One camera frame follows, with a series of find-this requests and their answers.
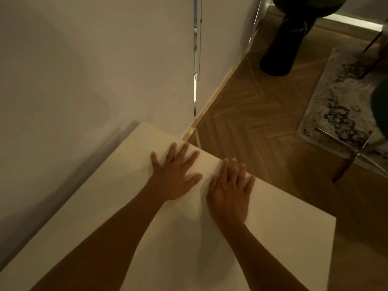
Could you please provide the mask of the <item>person's left forearm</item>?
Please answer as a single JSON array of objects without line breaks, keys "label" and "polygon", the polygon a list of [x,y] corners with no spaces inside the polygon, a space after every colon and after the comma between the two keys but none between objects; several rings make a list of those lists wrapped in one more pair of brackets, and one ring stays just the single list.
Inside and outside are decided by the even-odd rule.
[{"label": "person's left forearm", "polygon": [[167,199],[168,190],[145,186],[30,291],[119,291],[143,235]]}]

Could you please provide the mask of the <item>person's left hand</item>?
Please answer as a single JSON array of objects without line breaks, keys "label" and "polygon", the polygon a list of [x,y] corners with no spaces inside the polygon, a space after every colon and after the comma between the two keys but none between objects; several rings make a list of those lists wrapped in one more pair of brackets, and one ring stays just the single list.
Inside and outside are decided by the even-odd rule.
[{"label": "person's left hand", "polygon": [[184,182],[188,178],[186,173],[194,165],[200,155],[199,151],[185,160],[184,167],[174,166],[174,157],[177,154],[177,144],[172,143],[167,152],[165,162],[160,170],[153,170],[153,173],[147,181],[147,188],[151,190],[163,202],[177,200],[187,194],[191,189],[185,189]]}]

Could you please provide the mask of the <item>black pedestal table base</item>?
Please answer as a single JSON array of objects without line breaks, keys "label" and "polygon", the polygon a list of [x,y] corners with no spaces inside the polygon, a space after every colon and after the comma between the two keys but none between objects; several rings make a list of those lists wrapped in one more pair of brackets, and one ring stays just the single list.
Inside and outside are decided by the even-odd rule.
[{"label": "black pedestal table base", "polygon": [[337,12],[347,0],[273,0],[284,18],[259,66],[271,76],[290,73],[303,38],[317,19]]}]

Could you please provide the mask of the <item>patterned grey rug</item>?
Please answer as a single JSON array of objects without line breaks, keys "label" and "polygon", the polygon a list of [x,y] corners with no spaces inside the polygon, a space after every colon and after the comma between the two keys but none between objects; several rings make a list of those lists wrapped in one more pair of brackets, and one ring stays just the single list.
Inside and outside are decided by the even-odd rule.
[{"label": "patterned grey rug", "polygon": [[388,78],[383,62],[360,79],[376,59],[376,51],[334,48],[307,105],[295,136],[343,159],[364,143],[384,139],[371,110],[371,94]]}]

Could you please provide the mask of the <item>green chair with metal legs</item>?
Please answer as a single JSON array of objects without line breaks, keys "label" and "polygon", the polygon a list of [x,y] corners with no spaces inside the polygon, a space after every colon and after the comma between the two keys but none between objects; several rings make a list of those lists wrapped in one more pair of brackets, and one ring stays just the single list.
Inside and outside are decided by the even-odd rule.
[{"label": "green chair with metal legs", "polygon": [[388,78],[382,80],[381,83],[379,83],[374,89],[373,93],[371,94],[370,103],[373,118],[375,119],[376,125],[379,128],[381,134],[383,135],[383,138],[375,142],[369,143],[372,134],[372,132],[370,132],[369,136],[366,138],[363,143],[363,146],[360,149],[355,149],[349,146],[348,144],[342,142],[341,140],[337,139],[336,137],[330,135],[329,133],[323,131],[322,129],[315,128],[317,132],[327,136],[328,138],[339,143],[342,146],[346,146],[347,149],[350,151],[350,157],[346,158],[343,161],[342,165],[337,169],[335,175],[333,176],[333,183],[336,183],[358,158],[364,158],[368,163],[370,163],[380,172],[388,176],[388,171],[386,171],[384,168],[382,168],[380,165],[378,165],[366,156],[368,152],[388,143]]}]

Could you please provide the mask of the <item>person's right forearm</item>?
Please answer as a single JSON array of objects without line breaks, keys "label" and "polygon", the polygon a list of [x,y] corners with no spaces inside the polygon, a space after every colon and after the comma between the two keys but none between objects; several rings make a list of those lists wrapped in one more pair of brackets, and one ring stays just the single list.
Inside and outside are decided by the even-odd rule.
[{"label": "person's right forearm", "polygon": [[239,221],[219,224],[250,291],[308,291]]}]

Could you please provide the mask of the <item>person's right hand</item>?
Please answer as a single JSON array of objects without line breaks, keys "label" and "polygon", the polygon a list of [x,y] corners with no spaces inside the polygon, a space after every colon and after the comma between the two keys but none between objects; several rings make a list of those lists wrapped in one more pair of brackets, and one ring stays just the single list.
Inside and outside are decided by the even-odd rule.
[{"label": "person's right hand", "polygon": [[246,197],[243,189],[250,176],[246,174],[246,165],[239,163],[237,184],[228,182],[229,159],[224,159],[218,176],[218,184],[214,197],[206,197],[209,213],[215,223],[221,227],[230,223],[244,224],[249,210],[250,197]]}]

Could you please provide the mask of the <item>chair with dark legs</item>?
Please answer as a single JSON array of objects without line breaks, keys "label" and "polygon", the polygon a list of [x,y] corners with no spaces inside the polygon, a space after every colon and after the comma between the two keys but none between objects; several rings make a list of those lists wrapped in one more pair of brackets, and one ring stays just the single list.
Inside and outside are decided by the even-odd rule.
[{"label": "chair with dark legs", "polygon": [[369,50],[369,48],[371,48],[371,46],[378,40],[380,40],[380,45],[377,52],[378,57],[368,68],[365,69],[359,79],[363,79],[382,61],[388,60],[388,18],[384,22],[382,30],[379,32],[379,34],[362,51],[362,55],[364,55]]}]

